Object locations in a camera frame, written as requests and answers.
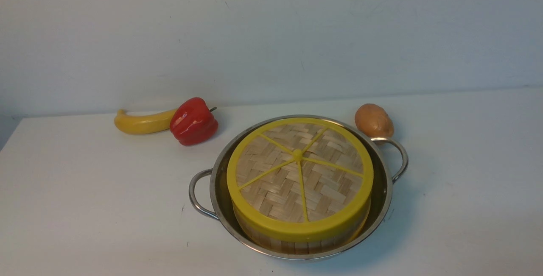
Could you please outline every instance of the yellow banana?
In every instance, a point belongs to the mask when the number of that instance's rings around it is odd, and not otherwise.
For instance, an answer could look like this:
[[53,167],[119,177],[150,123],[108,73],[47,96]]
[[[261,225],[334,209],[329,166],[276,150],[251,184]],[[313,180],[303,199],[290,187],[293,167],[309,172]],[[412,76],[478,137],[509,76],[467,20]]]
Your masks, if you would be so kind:
[[127,134],[149,134],[169,129],[174,110],[159,112],[158,114],[146,116],[126,115],[124,110],[118,110],[115,116],[115,126]]

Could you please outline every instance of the stainless steel pot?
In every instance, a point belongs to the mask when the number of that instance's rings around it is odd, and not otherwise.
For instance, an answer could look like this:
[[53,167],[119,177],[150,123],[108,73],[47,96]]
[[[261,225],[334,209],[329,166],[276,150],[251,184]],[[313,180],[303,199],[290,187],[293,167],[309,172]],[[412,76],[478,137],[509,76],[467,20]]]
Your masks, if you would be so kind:
[[[284,253],[278,253],[275,251],[270,251],[269,249],[256,245],[249,238],[247,238],[246,234],[243,232],[243,230],[239,226],[236,220],[236,216],[233,213],[232,200],[230,198],[228,188],[227,188],[227,166],[228,166],[228,162],[230,160],[230,156],[232,152],[237,147],[239,142],[244,137],[246,137],[246,135],[248,135],[249,133],[257,129],[258,127],[272,121],[281,120],[285,118],[292,118],[292,117],[318,118],[318,119],[326,120],[328,122],[332,122],[336,125],[339,125],[347,129],[348,131],[353,133],[355,136],[357,136],[357,138],[364,144],[365,148],[368,150],[372,158],[372,163],[374,166],[374,183],[372,187],[372,198],[371,198],[372,207],[370,208],[369,216],[366,223],[364,224],[364,228],[361,230],[359,236],[356,237],[354,240],[352,240],[350,243],[347,243],[345,245],[339,245],[337,248],[332,249],[330,251],[324,251],[321,253],[312,253],[312,254],[284,254]],[[382,142],[390,143],[392,146],[396,147],[401,153],[402,165],[400,169],[398,170],[398,172],[394,174],[394,176],[390,176],[388,167],[383,162],[382,154],[380,153],[380,150],[377,148],[375,144],[375,143],[382,143]],[[379,226],[384,216],[386,215],[386,212],[388,211],[388,207],[390,206],[390,200],[392,199],[392,184],[396,182],[396,180],[398,180],[400,176],[402,176],[402,174],[405,172],[408,162],[409,162],[409,159],[407,157],[407,152],[405,151],[403,146],[400,145],[395,140],[390,139],[388,137],[377,137],[377,138],[369,139],[367,136],[349,127],[345,123],[342,123],[330,118],[325,118],[325,117],[320,117],[320,116],[310,116],[310,115],[283,116],[283,117],[272,118],[272,119],[263,121],[261,123],[258,123],[256,125],[253,125],[249,129],[246,129],[245,131],[240,133],[232,141],[230,141],[230,143],[225,147],[223,152],[221,152],[221,154],[217,158],[217,161],[215,162],[215,166],[212,169],[204,170],[196,174],[192,178],[192,180],[190,181],[190,185],[188,187],[188,194],[190,197],[190,203],[196,209],[196,211],[200,212],[200,214],[203,214],[206,217],[219,220],[221,224],[223,224],[223,226],[234,238],[238,239],[239,242],[243,243],[247,247],[250,247],[254,251],[258,251],[258,253],[262,253],[264,255],[268,255],[272,257],[277,257],[280,259],[287,259],[287,260],[306,260],[306,261],[321,260],[321,259],[325,259],[334,255],[337,255],[361,243]],[[209,175],[211,175],[211,181],[210,181],[211,204],[213,205],[213,210],[215,212],[212,212],[211,210],[203,208],[198,203],[194,195],[194,187],[196,186],[196,182],[198,182],[199,179],[209,176]]]

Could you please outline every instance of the bamboo steamer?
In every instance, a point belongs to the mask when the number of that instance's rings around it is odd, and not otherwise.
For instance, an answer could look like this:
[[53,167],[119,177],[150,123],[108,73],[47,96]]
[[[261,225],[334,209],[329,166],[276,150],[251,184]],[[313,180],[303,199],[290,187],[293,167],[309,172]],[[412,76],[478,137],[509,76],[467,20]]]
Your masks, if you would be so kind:
[[372,160],[355,135],[308,117],[254,130],[227,167],[244,233],[287,254],[320,253],[354,239],[368,216],[373,179]]

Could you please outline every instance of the red bell pepper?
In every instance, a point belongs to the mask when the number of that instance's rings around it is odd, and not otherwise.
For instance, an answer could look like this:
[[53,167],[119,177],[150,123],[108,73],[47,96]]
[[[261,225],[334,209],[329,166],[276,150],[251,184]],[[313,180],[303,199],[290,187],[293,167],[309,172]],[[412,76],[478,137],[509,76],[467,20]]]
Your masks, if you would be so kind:
[[170,131],[182,145],[192,146],[208,140],[219,128],[219,123],[202,98],[191,98],[183,103],[170,121]]

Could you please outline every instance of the brown potato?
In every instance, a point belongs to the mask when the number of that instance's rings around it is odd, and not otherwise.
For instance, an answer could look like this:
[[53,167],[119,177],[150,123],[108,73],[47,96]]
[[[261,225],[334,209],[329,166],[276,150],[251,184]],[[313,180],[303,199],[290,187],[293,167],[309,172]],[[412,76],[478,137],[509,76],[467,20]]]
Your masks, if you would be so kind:
[[355,114],[357,129],[369,137],[391,137],[394,124],[383,108],[368,103],[361,106]]

